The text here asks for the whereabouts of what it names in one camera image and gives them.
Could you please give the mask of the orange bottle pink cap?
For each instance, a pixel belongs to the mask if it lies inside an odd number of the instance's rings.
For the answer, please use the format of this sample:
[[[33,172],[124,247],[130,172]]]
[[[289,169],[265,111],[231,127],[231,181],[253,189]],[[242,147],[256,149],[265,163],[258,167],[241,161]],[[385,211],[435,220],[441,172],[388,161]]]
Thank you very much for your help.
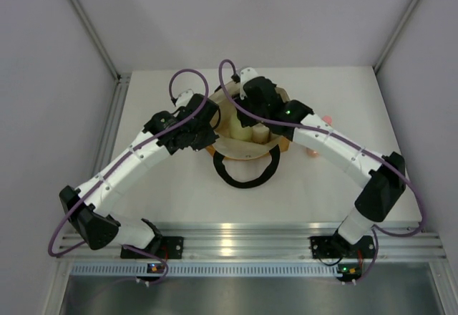
[[[332,117],[325,115],[322,117],[322,120],[329,126],[332,126]],[[315,150],[312,150],[311,148],[307,147],[306,148],[306,154],[311,157],[311,158],[317,158],[319,156],[319,153]]]

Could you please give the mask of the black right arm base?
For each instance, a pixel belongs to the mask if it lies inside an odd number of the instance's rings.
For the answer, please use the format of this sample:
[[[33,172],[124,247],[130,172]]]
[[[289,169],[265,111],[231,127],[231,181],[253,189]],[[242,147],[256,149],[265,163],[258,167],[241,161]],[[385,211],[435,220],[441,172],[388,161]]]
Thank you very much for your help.
[[[363,236],[355,244],[337,235],[311,236],[309,241],[314,259],[373,258],[375,255],[375,243],[371,236]]]

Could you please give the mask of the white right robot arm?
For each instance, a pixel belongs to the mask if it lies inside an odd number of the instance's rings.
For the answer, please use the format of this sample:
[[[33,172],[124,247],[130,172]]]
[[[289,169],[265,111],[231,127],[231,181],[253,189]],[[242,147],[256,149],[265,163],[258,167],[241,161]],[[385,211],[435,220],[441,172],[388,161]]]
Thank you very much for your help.
[[[361,237],[386,219],[406,190],[404,158],[396,152],[380,155],[358,146],[307,105],[285,101],[276,85],[254,69],[240,73],[240,93],[233,99],[242,126],[264,124],[274,135],[315,150],[361,187],[354,207],[333,236],[334,250],[351,255]]]

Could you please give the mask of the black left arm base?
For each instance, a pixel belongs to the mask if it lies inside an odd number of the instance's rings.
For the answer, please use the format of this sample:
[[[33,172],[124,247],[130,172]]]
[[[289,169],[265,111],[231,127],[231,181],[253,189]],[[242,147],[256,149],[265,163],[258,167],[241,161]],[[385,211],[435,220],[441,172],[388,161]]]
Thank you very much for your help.
[[[164,260],[180,260],[182,258],[183,244],[184,238],[182,236],[163,236],[160,240],[155,238],[153,243],[144,249],[140,249],[140,251]],[[120,258],[141,259],[148,258],[148,256],[127,248],[121,248]]]

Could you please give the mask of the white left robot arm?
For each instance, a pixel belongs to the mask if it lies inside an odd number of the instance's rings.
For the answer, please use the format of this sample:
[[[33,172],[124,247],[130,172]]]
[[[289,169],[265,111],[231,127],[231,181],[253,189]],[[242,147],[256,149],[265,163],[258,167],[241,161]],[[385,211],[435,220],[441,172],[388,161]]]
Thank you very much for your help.
[[[130,146],[78,188],[59,193],[69,222],[94,251],[110,243],[133,246],[148,258],[162,248],[162,235],[149,220],[113,215],[124,194],[155,165],[187,147],[194,151],[218,138],[211,120],[219,106],[201,94],[185,96],[176,113],[161,111],[144,124]]]

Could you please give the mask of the green pump bottle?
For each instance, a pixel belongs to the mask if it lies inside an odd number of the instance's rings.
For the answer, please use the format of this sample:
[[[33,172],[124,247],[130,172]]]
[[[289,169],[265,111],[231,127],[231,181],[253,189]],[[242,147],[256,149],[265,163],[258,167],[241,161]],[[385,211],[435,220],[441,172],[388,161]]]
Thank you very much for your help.
[[[229,132],[232,139],[245,142],[250,142],[253,135],[252,127],[243,127],[236,112],[230,116]]]

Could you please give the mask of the tan canvas tote bag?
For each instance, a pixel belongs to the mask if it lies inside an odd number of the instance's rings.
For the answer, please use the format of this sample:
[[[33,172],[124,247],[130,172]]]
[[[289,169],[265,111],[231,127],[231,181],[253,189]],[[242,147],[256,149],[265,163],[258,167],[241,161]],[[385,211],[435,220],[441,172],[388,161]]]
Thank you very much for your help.
[[[230,116],[236,112],[235,106],[228,100],[225,93],[218,89],[210,95],[220,108],[220,124],[217,125],[218,116],[215,115],[210,122],[215,126],[215,133],[219,138],[206,147],[206,150],[213,158],[213,167],[220,178],[228,185],[238,189],[251,189],[267,183],[276,173],[280,164],[281,153],[289,149],[290,141],[270,131],[270,140],[267,144],[260,145],[250,142],[234,140],[230,137],[229,121]],[[232,177],[226,170],[224,162],[230,161],[253,161],[269,157],[270,163],[265,167],[260,176],[247,181],[239,181]]]

